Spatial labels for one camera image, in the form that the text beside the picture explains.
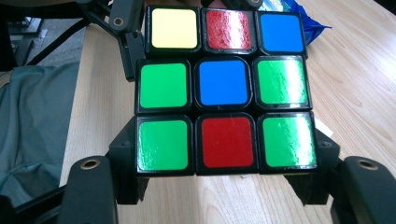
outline light wood surface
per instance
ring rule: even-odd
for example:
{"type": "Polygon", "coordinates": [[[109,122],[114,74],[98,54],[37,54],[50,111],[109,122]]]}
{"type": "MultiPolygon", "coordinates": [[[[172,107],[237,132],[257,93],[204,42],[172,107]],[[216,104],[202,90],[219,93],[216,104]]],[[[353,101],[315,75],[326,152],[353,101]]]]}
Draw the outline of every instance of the light wood surface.
{"type": "MultiPolygon", "coordinates": [[[[341,158],[363,156],[396,176],[396,17],[371,0],[300,0],[325,30],[307,60],[314,112],[341,158]]],[[[87,29],[64,155],[104,155],[133,115],[134,83],[116,40],[87,29]]],[[[327,205],[303,207],[280,175],[151,178],[145,201],[119,206],[120,223],[331,223],[327,205]]]]}

